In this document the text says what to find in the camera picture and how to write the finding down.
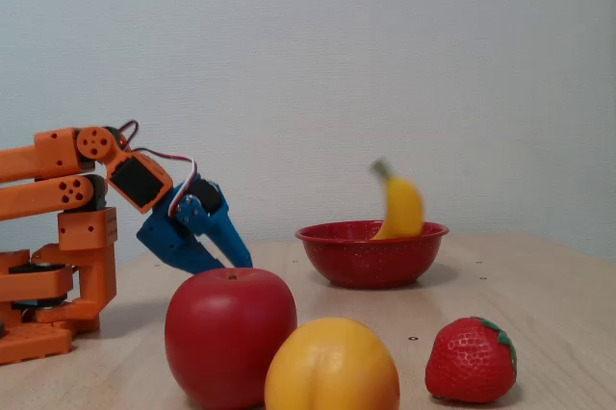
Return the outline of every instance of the red apple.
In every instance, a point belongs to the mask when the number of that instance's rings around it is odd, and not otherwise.
[[[262,269],[208,270],[184,282],[167,310],[165,348],[180,387],[209,410],[264,401],[271,360],[297,328],[295,302]]]

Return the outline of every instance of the wooden table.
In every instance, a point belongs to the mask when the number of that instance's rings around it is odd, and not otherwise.
[[[449,408],[428,395],[424,367],[437,331],[465,316],[497,323],[519,354],[516,387],[481,408],[616,409],[616,267],[608,262],[528,235],[448,235],[413,287],[361,292],[331,287],[300,243],[251,250],[257,267],[287,281],[300,321],[351,317],[377,332],[398,363],[401,410]],[[167,303],[185,278],[152,255],[122,266],[100,333],[67,355],[0,367],[0,409],[196,408],[173,381],[163,344]]]

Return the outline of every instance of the orange robotic arm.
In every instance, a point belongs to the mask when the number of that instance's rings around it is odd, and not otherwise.
[[[0,253],[0,364],[68,352],[73,334],[98,328],[98,314],[116,295],[116,209],[105,207],[107,184],[142,213],[173,188],[154,160],[125,141],[114,128],[67,128],[0,151],[0,184],[34,179],[0,188],[0,221],[61,212],[58,243],[32,258],[27,250]],[[95,162],[105,165],[106,180],[83,175]],[[74,271],[80,295],[65,302]]]

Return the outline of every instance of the red bowl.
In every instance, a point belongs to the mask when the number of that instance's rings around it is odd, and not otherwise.
[[[315,269],[334,285],[383,289],[416,281],[434,262],[449,229],[426,222],[422,234],[409,239],[370,240],[381,220],[354,220],[298,230]]]

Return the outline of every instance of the banana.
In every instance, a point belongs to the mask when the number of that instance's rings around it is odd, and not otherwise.
[[[371,171],[383,182],[386,198],[385,218],[372,240],[420,235],[424,227],[424,202],[417,187],[396,176],[384,159],[374,162]]]

